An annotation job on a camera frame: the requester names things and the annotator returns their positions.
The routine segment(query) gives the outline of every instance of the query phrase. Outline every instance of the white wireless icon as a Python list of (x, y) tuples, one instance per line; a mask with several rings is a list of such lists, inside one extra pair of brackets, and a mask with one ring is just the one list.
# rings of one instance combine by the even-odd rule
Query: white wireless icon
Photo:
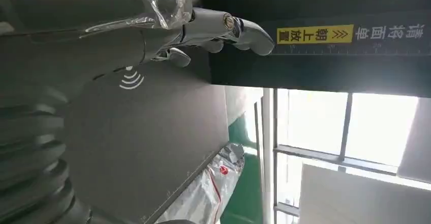
[(125, 79), (121, 80), (121, 83), (119, 86), (123, 89), (134, 89), (137, 88), (139, 85), (141, 85), (142, 81), (144, 81), (144, 76), (141, 76), (141, 74), (138, 74), (137, 71), (133, 73), (133, 67), (126, 67), (126, 71), (128, 71), (128, 74), (124, 75)]

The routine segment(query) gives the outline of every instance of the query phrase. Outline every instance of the metal rod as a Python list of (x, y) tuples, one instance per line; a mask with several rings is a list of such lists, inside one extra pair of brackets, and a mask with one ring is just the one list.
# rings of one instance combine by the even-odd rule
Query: metal rod
[(262, 125), (263, 125), (263, 169), (264, 169), (264, 199), (263, 199), (263, 224), (271, 224), (273, 221), (273, 104), (272, 89), (263, 89), (262, 98)]
[(257, 146), (257, 157), (259, 159), (259, 172), (260, 172), (260, 193), (261, 193), (261, 199), (262, 199), (262, 212), (263, 209), (263, 203), (265, 202), (265, 169), (263, 167), (264, 161), (263, 161), (263, 143), (260, 140), (260, 133), (259, 133), (259, 102), (255, 103), (255, 125), (256, 125), (256, 146)]
[(347, 135), (349, 134), (349, 125), (350, 125), (350, 115), (352, 114), (352, 102), (353, 102), (353, 94), (347, 94), (347, 103), (346, 103), (346, 112), (344, 114), (344, 127), (343, 127), (343, 137), (341, 139), (341, 149), (340, 156), (338, 160), (340, 162), (344, 161), (346, 156), (346, 146), (347, 146)]
[(382, 173), (385, 175), (396, 176), (397, 167), (389, 166), (376, 162), (369, 162), (362, 159), (355, 159), (346, 157), (343, 162), (338, 160), (338, 155), (329, 154), (309, 149), (302, 149), (297, 147), (292, 147), (288, 145), (279, 145), (276, 152), (284, 153), (287, 155), (293, 155), (298, 157), (304, 157), (309, 159), (318, 159), (332, 164), (337, 164), (345, 167), (358, 168), (361, 170), (366, 170), (370, 172)]
[(282, 202), (278, 202), (274, 209), (288, 215), (299, 217), (299, 208), (293, 205), (288, 205)]
[[(274, 159), (274, 204), (275, 207), (278, 203), (277, 200), (277, 152), (274, 150), (278, 146), (278, 89), (274, 89), (274, 97), (273, 97), (273, 123), (274, 123), (274, 148), (272, 151), (273, 159)], [(274, 223), (276, 224), (277, 216), (274, 213)]]

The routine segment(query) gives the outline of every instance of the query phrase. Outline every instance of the window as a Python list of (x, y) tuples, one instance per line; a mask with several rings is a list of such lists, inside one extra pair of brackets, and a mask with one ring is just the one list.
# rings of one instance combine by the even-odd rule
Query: window
[(346, 156), (399, 166), (417, 97), (353, 94)]
[(278, 101), (279, 144), (340, 153), (347, 93), (283, 89)]
[(275, 94), (277, 224), (297, 221), (289, 214), (299, 213), (304, 163), (431, 189), (395, 176), (418, 98), (286, 89)]
[(278, 153), (277, 155), (277, 200), (299, 207), (301, 195), (302, 164), (337, 170), (338, 166), (323, 161)]

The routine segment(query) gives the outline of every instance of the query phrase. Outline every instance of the window frame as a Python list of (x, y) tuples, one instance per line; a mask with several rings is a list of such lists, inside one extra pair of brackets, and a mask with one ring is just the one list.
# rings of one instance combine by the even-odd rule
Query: window frame
[(386, 164), (366, 161), (357, 158), (346, 157), (347, 148), (347, 136), (349, 132), (349, 125), (351, 119), (353, 104), (353, 93), (348, 93), (346, 111), (343, 125), (343, 136), (341, 140), (341, 148), (339, 154), (331, 154), (326, 152), (314, 151), (299, 147), (293, 147), (289, 145), (278, 144), (278, 89), (273, 89), (273, 210), (274, 210), (274, 223), (276, 224), (277, 212), (282, 212), (287, 215), (292, 215), (299, 217), (299, 208), (293, 205), (289, 205), (277, 200), (277, 155), (286, 154), (293, 155), (301, 158), (316, 159), (319, 161), (328, 162), (331, 164), (338, 165), (338, 171), (346, 172), (346, 167), (356, 168), (360, 170), (365, 170), (369, 172), (375, 172), (379, 174), (396, 176), (397, 167), (389, 166)]

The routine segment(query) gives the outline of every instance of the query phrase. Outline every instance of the white wall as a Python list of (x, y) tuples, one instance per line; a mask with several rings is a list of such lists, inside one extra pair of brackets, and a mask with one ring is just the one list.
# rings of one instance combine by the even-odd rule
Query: white wall
[(299, 224), (428, 224), (431, 191), (303, 166)]

